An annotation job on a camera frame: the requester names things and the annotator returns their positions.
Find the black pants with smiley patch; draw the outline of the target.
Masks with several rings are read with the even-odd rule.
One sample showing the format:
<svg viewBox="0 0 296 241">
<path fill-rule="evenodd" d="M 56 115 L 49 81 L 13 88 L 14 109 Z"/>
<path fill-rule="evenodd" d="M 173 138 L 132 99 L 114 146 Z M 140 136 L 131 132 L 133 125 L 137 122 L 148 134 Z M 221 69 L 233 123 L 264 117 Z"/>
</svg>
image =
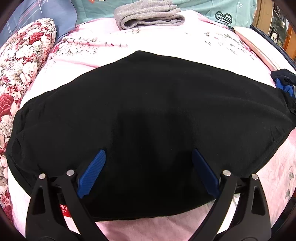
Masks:
<svg viewBox="0 0 296 241">
<path fill-rule="evenodd" d="M 82 203 L 95 221 L 170 216 L 213 200 L 194 164 L 259 171 L 295 128 L 279 88 L 184 59 L 137 51 L 29 100 L 15 115 L 9 168 L 31 194 L 41 173 L 105 164 Z"/>
</svg>

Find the dark navy blue clothing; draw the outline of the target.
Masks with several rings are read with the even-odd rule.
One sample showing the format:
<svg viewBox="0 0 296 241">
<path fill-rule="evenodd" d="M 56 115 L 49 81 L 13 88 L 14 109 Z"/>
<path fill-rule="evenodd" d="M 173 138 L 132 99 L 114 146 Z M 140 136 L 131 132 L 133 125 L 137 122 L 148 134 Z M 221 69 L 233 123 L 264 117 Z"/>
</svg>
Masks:
<svg viewBox="0 0 296 241">
<path fill-rule="evenodd" d="M 271 78 L 274 81 L 276 88 L 282 90 L 288 94 L 293 100 L 295 100 L 295 74 L 287 69 L 280 69 L 271 72 Z"/>
</svg>

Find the red white floral quilt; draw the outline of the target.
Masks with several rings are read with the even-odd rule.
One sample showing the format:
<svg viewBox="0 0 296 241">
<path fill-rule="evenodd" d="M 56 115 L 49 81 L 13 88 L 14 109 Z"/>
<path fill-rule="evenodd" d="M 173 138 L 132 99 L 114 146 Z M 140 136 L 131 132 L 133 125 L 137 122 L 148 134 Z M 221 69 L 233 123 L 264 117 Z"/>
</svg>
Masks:
<svg viewBox="0 0 296 241">
<path fill-rule="evenodd" d="M 6 147 L 24 94 L 46 62 L 56 39 L 54 20 L 42 18 L 15 32 L 1 47 L 1 207 L 13 219 Z"/>
</svg>

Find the pink floral bedsheet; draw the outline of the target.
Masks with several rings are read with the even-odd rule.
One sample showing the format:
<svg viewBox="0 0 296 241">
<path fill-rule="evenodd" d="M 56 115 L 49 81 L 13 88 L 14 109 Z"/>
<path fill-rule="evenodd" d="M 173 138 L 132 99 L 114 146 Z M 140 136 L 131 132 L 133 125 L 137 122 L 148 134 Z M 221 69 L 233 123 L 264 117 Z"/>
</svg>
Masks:
<svg viewBox="0 0 296 241">
<path fill-rule="evenodd" d="M 47 63 L 23 96 L 21 107 L 93 68 L 138 50 L 212 65 L 275 86 L 269 68 L 238 35 L 209 23 L 193 10 L 181 13 L 185 22 L 177 27 L 146 26 L 120 31 L 113 18 L 79 25 L 54 46 Z M 266 195 L 271 225 L 274 225 L 295 190 L 295 130 L 257 174 Z M 25 235 L 30 197 L 13 176 L 8 168 L 14 225 Z M 175 216 L 97 224 L 110 240 L 188 240 L 211 205 L 212 202 Z"/>
</svg>

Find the teal heart-print blanket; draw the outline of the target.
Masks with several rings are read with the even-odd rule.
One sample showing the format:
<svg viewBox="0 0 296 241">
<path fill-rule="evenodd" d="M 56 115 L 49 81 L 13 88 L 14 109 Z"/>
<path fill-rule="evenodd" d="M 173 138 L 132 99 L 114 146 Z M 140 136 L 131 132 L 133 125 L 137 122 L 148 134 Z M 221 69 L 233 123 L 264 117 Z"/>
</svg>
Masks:
<svg viewBox="0 0 296 241">
<path fill-rule="evenodd" d="M 77 24 L 98 18 L 111 18 L 119 6 L 134 1 L 72 1 L 77 13 Z M 252 0 L 195 0 L 172 1 L 181 10 L 194 10 L 212 21 L 231 27 L 249 27 L 254 19 L 257 1 Z"/>
</svg>

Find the blue pillow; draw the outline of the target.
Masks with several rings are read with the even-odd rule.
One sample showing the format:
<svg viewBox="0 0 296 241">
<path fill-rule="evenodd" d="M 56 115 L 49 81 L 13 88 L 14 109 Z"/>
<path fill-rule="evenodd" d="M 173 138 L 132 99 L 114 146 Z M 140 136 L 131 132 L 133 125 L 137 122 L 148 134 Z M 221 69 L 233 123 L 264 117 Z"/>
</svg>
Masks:
<svg viewBox="0 0 296 241">
<path fill-rule="evenodd" d="M 51 18 L 56 41 L 76 27 L 77 13 L 71 1 L 1 1 L 1 45 L 22 27 L 41 18 Z"/>
</svg>

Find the grey folded garment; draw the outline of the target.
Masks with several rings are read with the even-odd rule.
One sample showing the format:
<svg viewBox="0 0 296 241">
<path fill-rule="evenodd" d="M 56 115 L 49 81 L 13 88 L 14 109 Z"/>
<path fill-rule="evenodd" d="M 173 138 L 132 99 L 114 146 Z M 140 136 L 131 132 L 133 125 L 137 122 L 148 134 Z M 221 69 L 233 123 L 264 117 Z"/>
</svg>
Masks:
<svg viewBox="0 0 296 241">
<path fill-rule="evenodd" d="M 140 26 L 168 25 L 184 23 L 181 9 L 172 1 L 136 1 L 119 6 L 114 10 L 114 19 L 120 30 Z"/>
</svg>

